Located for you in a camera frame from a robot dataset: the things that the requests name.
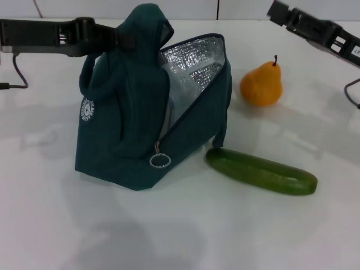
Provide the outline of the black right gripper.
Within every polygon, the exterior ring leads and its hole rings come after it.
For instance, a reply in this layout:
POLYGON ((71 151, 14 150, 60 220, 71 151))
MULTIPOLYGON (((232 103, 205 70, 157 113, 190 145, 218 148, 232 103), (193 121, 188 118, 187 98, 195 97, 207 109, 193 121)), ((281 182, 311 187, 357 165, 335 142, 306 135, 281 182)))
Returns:
POLYGON ((309 21, 312 36, 308 43, 337 58, 359 67, 359 37, 347 32, 342 26, 330 20, 318 19, 297 8, 289 9, 287 4, 273 1, 267 12, 269 20, 298 36, 306 36, 301 21, 309 21))

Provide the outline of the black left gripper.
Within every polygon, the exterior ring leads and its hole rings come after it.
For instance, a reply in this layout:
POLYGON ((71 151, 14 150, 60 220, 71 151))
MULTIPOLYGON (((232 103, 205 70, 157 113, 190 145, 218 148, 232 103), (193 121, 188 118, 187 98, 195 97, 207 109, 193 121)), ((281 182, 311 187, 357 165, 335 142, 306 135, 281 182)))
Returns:
POLYGON ((55 53, 85 56, 94 51, 90 28, 96 39, 116 39, 117 29, 95 24, 93 19, 70 21, 1 20, 1 52, 55 53))

